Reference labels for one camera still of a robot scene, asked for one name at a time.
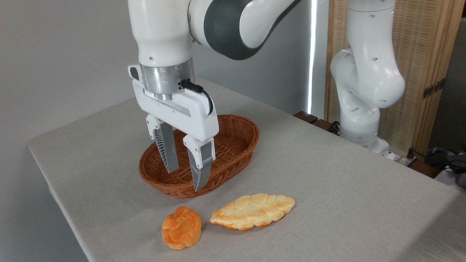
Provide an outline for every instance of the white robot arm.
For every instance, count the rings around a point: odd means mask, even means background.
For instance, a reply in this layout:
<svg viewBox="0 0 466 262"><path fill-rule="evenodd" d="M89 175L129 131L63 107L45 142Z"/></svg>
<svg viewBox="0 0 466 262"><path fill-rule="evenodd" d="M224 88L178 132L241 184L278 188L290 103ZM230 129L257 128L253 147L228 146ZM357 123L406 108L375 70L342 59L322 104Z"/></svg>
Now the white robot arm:
<svg viewBox="0 0 466 262"><path fill-rule="evenodd" d="M187 135L194 187L208 180L219 131L215 105L195 85L195 42L236 60L259 51L300 0L128 0L139 65L128 67L149 134L168 172L178 169L172 127Z"/></svg>
<svg viewBox="0 0 466 262"><path fill-rule="evenodd" d="M393 53L395 0L349 0L347 37L351 49L332 60L340 102L340 136L385 157L388 144L377 137L379 108L403 95L404 79Z"/></svg>

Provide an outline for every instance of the woven panel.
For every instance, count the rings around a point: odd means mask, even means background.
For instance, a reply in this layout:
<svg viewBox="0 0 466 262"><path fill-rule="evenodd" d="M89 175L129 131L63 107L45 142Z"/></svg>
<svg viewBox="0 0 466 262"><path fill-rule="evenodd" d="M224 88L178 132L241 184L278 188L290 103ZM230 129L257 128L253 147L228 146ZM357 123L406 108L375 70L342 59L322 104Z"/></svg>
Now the woven panel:
<svg viewBox="0 0 466 262"><path fill-rule="evenodd" d="M346 40L347 0L330 2L333 6L332 57L340 50L350 48ZM407 150L413 140L417 119L416 103L419 91L424 90L426 63L431 53L430 44L435 37L435 10L440 0L403 0L397 1L393 21L393 48L398 68L406 82L403 97L387 109L381 109L378 135L398 149ZM340 107L333 79L329 88L328 120L339 120Z"/></svg>

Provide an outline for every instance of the metal hinge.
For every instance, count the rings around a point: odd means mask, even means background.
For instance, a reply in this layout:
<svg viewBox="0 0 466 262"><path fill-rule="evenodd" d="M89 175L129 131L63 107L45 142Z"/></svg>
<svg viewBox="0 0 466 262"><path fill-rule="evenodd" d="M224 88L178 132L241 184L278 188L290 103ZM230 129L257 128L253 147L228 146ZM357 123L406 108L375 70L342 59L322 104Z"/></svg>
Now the metal hinge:
<svg viewBox="0 0 466 262"><path fill-rule="evenodd" d="M432 94L437 93L439 90L442 90L444 85L445 85L445 78L429 86L428 88L424 89L424 95L422 95L422 99L430 97Z"/></svg>

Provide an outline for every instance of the brown wicker basket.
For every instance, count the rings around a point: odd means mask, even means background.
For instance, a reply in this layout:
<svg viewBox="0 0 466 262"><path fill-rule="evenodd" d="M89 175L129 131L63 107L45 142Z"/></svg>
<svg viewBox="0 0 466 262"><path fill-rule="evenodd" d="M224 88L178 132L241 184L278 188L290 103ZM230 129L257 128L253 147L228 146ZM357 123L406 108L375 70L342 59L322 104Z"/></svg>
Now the brown wicker basket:
<svg viewBox="0 0 466 262"><path fill-rule="evenodd" d="M183 145L185 133L175 130L179 168L168 173L156 143L144 152L139 173L149 185L174 198L193 198L209 193L241 172L251 161L259 141L259 128L251 120L236 115L220 115L219 133L214 137L215 156L207 184L194 191L188 152Z"/></svg>

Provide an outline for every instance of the flat bread loaf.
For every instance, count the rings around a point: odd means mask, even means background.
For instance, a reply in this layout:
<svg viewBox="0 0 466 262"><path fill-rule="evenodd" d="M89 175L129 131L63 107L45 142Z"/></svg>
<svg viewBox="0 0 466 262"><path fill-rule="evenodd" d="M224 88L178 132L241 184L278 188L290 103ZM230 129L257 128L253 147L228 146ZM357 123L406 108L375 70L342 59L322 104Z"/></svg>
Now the flat bread loaf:
<svg viewBox="0 0 466 262"><path fill-rule="evenodd" d="M162 223L162 238L172 249L194 246L201 238L201 218L187 207L178 207Z"/></svg>
<svg viewBox="0 0 466 262"><path fill-rule="evenodd" d="M250 230L254 226L265 227L289 213L295 201L283 195L264 193L242 196L215 211L209 222L229 229Z"/></svg>

